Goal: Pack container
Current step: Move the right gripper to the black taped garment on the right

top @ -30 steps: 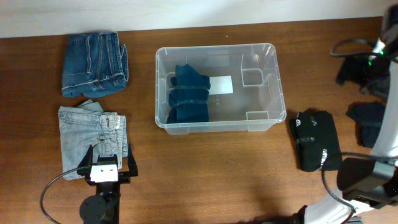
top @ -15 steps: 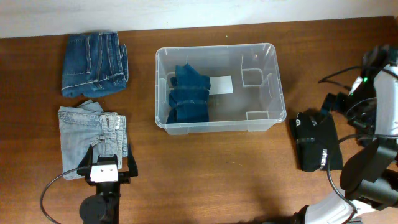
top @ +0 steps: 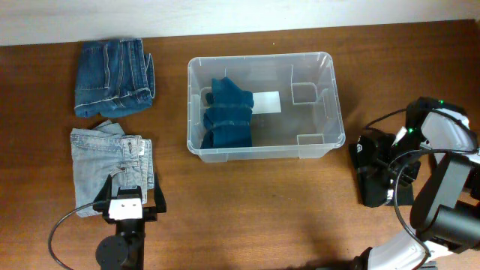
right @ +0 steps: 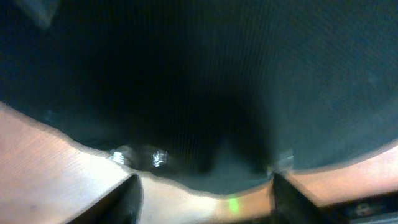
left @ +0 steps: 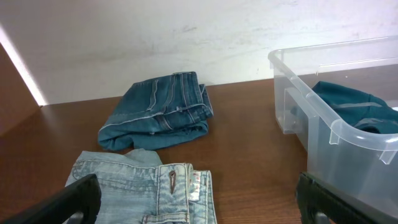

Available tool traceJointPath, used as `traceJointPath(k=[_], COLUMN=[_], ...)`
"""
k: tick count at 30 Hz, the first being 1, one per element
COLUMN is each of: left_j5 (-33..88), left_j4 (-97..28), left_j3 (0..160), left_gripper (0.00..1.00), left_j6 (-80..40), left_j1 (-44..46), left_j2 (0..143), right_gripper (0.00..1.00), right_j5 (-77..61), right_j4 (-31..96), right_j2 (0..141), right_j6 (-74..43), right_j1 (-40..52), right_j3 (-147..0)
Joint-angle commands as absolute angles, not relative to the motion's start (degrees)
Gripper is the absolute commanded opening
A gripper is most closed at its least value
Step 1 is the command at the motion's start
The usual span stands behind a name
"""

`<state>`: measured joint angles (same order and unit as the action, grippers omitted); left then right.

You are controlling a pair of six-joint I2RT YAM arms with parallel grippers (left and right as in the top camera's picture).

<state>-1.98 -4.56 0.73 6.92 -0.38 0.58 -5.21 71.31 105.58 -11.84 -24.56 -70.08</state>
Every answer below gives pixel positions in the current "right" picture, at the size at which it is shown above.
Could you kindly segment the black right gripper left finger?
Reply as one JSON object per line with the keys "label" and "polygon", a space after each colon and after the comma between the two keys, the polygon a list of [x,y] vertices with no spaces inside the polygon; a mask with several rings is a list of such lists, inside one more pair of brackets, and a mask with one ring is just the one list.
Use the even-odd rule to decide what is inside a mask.
{"label": "black right gripper left finger", "polygon": [[68,224],[136,224],[142,203],[142,182],[137,174],[133,174]]}

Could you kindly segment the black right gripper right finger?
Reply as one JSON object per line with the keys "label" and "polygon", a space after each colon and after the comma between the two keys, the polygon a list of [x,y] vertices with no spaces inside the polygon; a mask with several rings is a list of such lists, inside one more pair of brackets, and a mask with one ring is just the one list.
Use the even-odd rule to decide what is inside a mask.
{"label": "black right gripper right finger", "polygon": [[273,176],[272,194],[274,211],[272,222],[276,224],[319,224],[323,214],[303,193],[292,185],[283,175]]}

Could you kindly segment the black garment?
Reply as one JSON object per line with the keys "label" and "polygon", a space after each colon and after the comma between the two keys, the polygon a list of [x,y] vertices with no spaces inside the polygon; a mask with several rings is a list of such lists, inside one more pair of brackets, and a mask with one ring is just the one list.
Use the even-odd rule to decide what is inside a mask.
{"label": "black garment", "polygon": [[1,101],[233,194],[397,139],[397,2],[2,1]]}

